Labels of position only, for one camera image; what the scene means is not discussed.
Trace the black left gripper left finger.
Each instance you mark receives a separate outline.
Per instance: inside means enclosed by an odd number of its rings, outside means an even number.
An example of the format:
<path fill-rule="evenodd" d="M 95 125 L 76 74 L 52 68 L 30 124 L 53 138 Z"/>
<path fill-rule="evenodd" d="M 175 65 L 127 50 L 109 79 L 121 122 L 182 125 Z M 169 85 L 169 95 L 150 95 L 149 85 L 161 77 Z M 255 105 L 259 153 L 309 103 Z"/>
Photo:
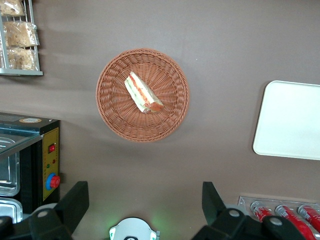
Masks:
<path fill-rule="evenodd" d="M 87 181 L 77 182 L 54 206 L 42 206 L 26 219 L 13 223 L 0 218 L 2 240 L 71 240 L 90 205 Z"/>

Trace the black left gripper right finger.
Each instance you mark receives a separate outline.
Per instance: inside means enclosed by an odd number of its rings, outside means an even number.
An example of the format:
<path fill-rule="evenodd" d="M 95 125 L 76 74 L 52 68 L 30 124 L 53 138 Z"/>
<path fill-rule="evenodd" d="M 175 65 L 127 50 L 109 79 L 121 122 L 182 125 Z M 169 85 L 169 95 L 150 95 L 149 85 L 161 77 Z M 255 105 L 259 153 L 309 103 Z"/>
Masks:
<path fill-rule="evenodd" d="M 289 220 L 267 216 L 258 222 L 241 210 L 227 208 L 212 182 L 202 183 L 202 211 L 207 225 L 193 240 L 303 240 L 304 236 Z"/>

